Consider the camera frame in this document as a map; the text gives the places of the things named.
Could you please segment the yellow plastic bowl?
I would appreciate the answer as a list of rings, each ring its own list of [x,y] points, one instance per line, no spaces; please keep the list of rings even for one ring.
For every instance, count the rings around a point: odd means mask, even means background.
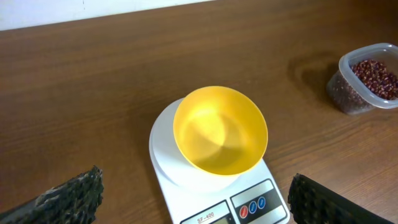
[[[236,176],[262,160],[269,142],[267,123],[246,95],[225,86],[189,93],[173,120],[175,143],[195,168],[217,176]]]

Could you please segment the white digital kitchen scale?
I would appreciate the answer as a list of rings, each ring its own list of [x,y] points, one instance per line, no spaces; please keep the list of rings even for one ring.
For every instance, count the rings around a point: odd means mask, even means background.
[[[174,139],[173,120],[180,100],[156,119],[149,152],[170,217],[174,223],[288,223],[289,209],[261,161],[236,177],[220,177],[193,167]]]

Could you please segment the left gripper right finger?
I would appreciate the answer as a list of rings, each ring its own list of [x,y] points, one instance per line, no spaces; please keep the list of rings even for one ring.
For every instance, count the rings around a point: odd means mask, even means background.
[[[299,173],[292,179],[288,204],[296,223],[392,224]]]

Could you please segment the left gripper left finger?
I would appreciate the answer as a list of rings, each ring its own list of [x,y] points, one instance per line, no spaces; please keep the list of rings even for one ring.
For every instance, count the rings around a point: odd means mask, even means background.
[[[103,171],[96,166],[1,214],[1,223],[91,224],[102,204]]]

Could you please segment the red beans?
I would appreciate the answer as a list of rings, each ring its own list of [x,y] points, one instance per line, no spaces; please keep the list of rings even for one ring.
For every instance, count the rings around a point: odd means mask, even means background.
[[[351,67],[353,73],[376,96],[384,100],[397,99],[397,75],[383,62],[362,60]]]

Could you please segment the clear plastic container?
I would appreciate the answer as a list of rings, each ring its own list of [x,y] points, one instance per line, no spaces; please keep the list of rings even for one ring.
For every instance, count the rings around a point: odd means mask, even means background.
[[[326,91],[335,105],[346,114],[360,114],[374,108],[397,108],[396,100],[384,100],[372,93],[353,73],[351,67],[362,60],[383,62],[397,75],[397,46],[380,43],[351,51],[340,58],[338,71],[326,85]]]

